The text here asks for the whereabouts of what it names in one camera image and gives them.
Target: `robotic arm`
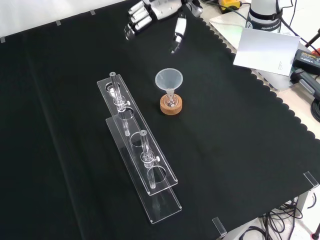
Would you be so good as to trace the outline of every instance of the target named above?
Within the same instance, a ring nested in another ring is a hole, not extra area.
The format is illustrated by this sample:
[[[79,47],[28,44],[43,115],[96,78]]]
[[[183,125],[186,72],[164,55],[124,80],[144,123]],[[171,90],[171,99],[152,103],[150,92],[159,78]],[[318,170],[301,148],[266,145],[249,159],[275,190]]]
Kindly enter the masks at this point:
[[[278,1],[279,0],[252,0],[246,27],[269,32],[279,32],[283,10],[280,9]],[[175,53],[177,49],[179,49],[187,27],[187,20],[183,13],[182,5],[186,5],[195,17],[200,17],[203,12],[199,0],[139,1],[128,11],[129,23],[124,28],[126,39],[133,39],[155,21],[177,14],[178,19],[170,49],[172,54]]]
[[[198,0],[142,0],[138,2],[128,11],[129,23],[124,28],[125,38],[131,40],[155,21],[178,14],[170,49],[172,54],[175,53],[179,49],[187,27],[182,5],[186,5],[195,17],[200,17],[203,12]]]
[[[246,28],[279,32],[283,9],[279,7],[279,0],[252,0]]]

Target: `table clamp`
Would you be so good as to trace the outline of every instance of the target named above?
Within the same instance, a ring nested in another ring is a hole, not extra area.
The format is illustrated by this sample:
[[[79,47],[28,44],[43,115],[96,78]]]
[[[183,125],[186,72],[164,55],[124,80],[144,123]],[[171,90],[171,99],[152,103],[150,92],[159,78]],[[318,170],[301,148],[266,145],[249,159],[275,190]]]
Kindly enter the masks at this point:
[[[312,184],[312,188],[310,190],[313,190],[313,189],[315,189],[316,187],[319,186],[318,181],[314,178],[314,176],[311,175],[311,173],[309,171],[305,172],[303,175]]]
[[[227,235],[227,230],[225,229],[225,227],[222,225],[219,217],[215,217],[214,219],[212,219],[212,222],[214,223],[216,229],[219,231],[220,234],[220,238],[224,238]]]
[[[181,211],[172,190],[178,179],[121,75],[111,72],[97,85],[111,113],[106,123],[150,222]]]

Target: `white paper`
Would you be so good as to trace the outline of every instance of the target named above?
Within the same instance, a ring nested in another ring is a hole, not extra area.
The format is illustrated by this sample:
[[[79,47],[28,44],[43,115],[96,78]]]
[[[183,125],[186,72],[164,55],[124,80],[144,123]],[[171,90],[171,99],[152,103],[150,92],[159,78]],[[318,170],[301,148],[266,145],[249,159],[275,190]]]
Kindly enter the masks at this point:
[[[289,76],[300,37],[244,28],[233,64]]]

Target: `clear plastic funnel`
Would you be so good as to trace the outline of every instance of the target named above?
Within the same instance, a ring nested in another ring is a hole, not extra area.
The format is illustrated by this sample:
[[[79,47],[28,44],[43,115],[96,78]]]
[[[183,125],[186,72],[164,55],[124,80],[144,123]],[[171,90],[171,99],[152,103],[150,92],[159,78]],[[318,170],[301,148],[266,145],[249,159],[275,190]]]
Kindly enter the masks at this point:
[[[174,94],[183,82],[184,77],[181,72],[174,68],[166,68],[161,70],[155,76],[155,84],[158,88],[166,91],[164,104],[169,107],[174,107],[178,104],[178,98]]]

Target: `metal clip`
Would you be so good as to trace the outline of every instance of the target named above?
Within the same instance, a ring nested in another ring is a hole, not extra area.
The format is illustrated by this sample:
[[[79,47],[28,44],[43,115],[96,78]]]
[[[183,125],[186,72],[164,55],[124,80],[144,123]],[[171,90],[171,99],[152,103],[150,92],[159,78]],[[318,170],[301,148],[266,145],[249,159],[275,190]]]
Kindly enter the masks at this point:
[[[223,238],[224,236],[227,235],[227,230],[225,229],[225,227],[222,225],[221,221],[219,220],[218,217],[215,217],[214,219],[212,219],[212,222],[214,223],[216,229],[218,229],[221,238]]]
[[[312,189],[315,189],[316,187],[319,186],[319,183],[318,183],[317,180],[314,178],[314,176],[311,175],[311,173],[310,173],[309,171],[305,172],[303,175],[304,175],[304,176],[306,177],[306,179],[308,179],[309,182],[312,184],[313,188],[311,188],[311,190],[312,190]]]

